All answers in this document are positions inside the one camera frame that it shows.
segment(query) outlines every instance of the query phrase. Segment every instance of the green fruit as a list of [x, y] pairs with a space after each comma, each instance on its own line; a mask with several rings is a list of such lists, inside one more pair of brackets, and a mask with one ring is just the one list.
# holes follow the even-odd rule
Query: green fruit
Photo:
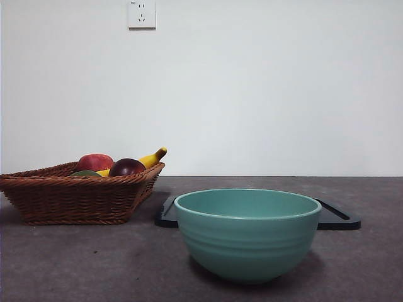
[[95, 177], [102, 177], [101, 174], [98, 174], [97, 172], [92, 171], [92, 170], [83, 170], [83, 171], [75, 172], [75, 173], [71, 174], [70, 176], [95, 176]]

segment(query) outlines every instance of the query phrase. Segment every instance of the wicker basket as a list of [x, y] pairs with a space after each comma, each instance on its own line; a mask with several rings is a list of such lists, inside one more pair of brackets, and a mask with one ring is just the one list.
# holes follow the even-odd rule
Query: wicker basket
[[165, 166], [131, 176], [69, 176], [76, 164], [3, 174], [0, 190], [29, 225], [117, 225], [151, 194]]

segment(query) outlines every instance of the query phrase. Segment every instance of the yellow banana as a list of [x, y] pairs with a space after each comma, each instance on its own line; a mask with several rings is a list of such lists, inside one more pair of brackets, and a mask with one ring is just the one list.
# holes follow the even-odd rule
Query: yellow banana
[[159, 161], [164, 157], [166, 152], [166, 147], [162, 147], [156, 153], [142, 157], [141, 159], [139, 159], [139, 162], [141, 162], [145, 166], [145, 168], [150, 168], [153, 165], [158, 164]]
[[109, 170], [100, 170], [100, 171], [96, 171], [98, 174], [100, 174], [101, 176], [109, 176]]

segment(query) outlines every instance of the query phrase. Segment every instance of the bowl rim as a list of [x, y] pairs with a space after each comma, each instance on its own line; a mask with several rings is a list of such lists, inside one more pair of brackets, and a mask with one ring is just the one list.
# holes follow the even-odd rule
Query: bowl rim
[[[184, 206], [181, 206], [179, 204], [180, 199], [185, 198], [189, 195], [194, 195], [194, 194], [199, 194], [199, 193], [204, 193], [204, 192], [212, 192], [212, 191], [269, 191], [269, 192], [278, 192], [278, 193], [283, 193], [286, 195], [293, 195], [293, 196], [298, 196], [298, 197], [303, 197], [305, 199], [308, 199], [309, 201], [313, 202], [314, 204], [317, 205], [315, 209], [312, 211], [306, 212], [306, 213], [301, 213], [301, 214], [295, 214], [295, 215], [286, 215], [286, 216], [273, 216], [273, 217], [253, 217], [253, 216], [229, 216], [229, 215], [216, 215], [216, 214], [210, 214], [210, 213], [204, 213], [204, 212], [199, 212], [199, 211], [194, 211], [190, 210], [188, 208], [185, 208]], [[254, 189], [254, 188], [241, 188], [241, 187], [234, 187], [234, 188], [222, 188], [222, 189], [207, 189], [207, 190], [199, 190], [199, 191], [193, 191], [189, 193], [185, 193], [182, 195], [179, 195], [178, 197], [175, 198], [174, 200], [174, 205], [175, 207], [188, 212], [192, 213], [195, 215], [199, 216], [206, 216], [206, 217], [214, 217], [214, 218], [223, 218], [223, 219], [234, 219], [234, 220], [284, 220], [284, 219], [293, 219], [293, 218], [300, 218], [300, 217], [305, 217], [305, 216], [310, 216], [315, 213], [318, 213], [322, 209], [322, 205], [320, 202], [315, 200], [314, 198], [311, 198], [306, 195], [298, 194], [298, 193], [292, 193], [292, 192], [287, 192], [287, 191], [280, 191], [280, 190], [270, 190], [270, 189]]]

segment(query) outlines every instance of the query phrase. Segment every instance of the basket rim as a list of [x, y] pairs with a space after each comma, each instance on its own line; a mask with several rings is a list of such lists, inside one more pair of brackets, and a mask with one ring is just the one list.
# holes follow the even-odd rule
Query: basket rim
[[91, 176], [16, 176], [16, 174], [27, 173], [27, 172], [41, 172], [49, 169], [54, 169], [58, 167], [63, 167], [67, 165], [73, 165], [77, 162], [68, 162], [66, 164], [55, 165], [52, 167], [47, 167], [43, 169], [23, 171], [23, 172], [15, 172], [10, 174], [1, 174], [0, 175], [0, 187], [1, 184], [5, 184], [6, 182], [24, 182], [26, 184], [125, 184], [125, 183], [138, 183], [145, 180], [148, 180], [151, 177], [154, 177], [155, 174], [160, 173], [162, 169], [165, 167], [165, 163], [159, 162], [156, 165], [153, 165], [150, 168], [138, 173], [127, 176], [108, 176], [108, 177], [91, 177]]

